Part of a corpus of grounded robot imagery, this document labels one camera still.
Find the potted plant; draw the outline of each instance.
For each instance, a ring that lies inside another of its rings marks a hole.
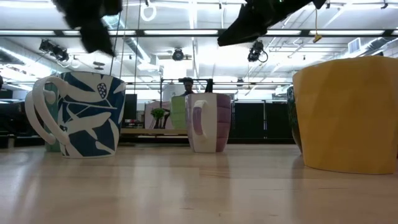
[[[164,117],[164,114],[165,114],[165,110],[162,108],[155,108],[155,109],[152,109],[152,111],[150,112],[150,115],[152,115],[156,120],[156,123],[154,126],[155,129],[159,128],[160,119],[162,119]]]

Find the faceted yellow mug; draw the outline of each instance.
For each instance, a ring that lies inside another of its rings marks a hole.
[[[391,174],[398,147],[398,59],[332,60],[293,76],[306,166]]]

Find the green plant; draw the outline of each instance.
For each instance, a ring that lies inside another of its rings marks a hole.
[[[164,117],[165,110],[162,108],[154,108],[150,112],[150,115],[152,115],[155,119],[162,119]]]

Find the mug handle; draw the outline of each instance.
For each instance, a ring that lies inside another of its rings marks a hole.
[[[53,91],[45,91],[44,95],[49,103],[54,103],[56,100],[55,93]],[[57,139],[54,137],[53,134],[50,134],[45,131],[42,125],[39,123],[39,119],[37,119],[35,106],[33,102],[32,92],[28,92],[25,97],[25,114],[27,119],[29,120],[30,125],[32,125],[33,129],[39,134],[44,141],[48,142],[49,144],[55,144]]]
[[[193,105],[192,109],[192,126],[196,135],[201,136],[201,138],[207,139],[206,131],[203,130],[202,123],[202,111],[207,108],[208,104],[206,100],[198,100]]]
[[[44,85],[47,82],[51,82],[57,87],[58,94],[61,97],[65,97],[67,95],[68,83],[63,81],[61,78],[49,76],[37,80],[33,85],[32,90],[33,102],[38,114],[43,119],[43,122],[45,123],[45,125],[47,125],[51,133],[58,139],[61,144],[66,146],[70,144],[69,135],[58,127],[58,124],[52,118],[50,111],[45,104]]]

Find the ceiling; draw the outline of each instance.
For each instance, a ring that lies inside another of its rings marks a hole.
[[[219,9],[217,0],[153,0],[146,8],[139,1],[124,1],[122,22],[127,29],[226,29],[238,16],[242,1],[222,1]],[[318,11],[319,29],[396,29],[398,27],[398,0],[388,1],[389,7],[380,9],[383,0],[331,0],[331,8]],[[0,0],[0,29],[69,29],[62,15],[48,1],[5,1]],[[313,5],[295,12],[287,20],[281,21],[275,29],[314,29],[316,13]],[[7,38],[18,46],[28,49],[38,57],[56,62],[51,56],[42,55],[38,50],[40,37]],[[68,70],[96,71],[93,62],[105,63],[103,73],[133,77],[141,82],[159,80],[159,66],[139,66],[134,51],[122,38],[114,38],[117,57],[112,60],[100,52],[87,54],[79,38],[49,38],[61,47],[68,49],[74,60],[62,63]],[[217,82],[235,82],[244,78],[246,82],[291,82],[295,71],[315,63],[324,62],[343,54],[348,43],[355,37],[323,38],[316,44],[313,38],[263,37],[268,46],[269,59],[266,63],[247,61],[252,43],[228,47],[218,47],[216,37],[140,37],[138,45],[158,65],[164,65],[168,73],[172,68],[184,67],[188,71],[183,76],[214,78]],[[197,70],[193,70],[193,60],[173,62],[170,54],[181,48],[184,54],[194,55]]]

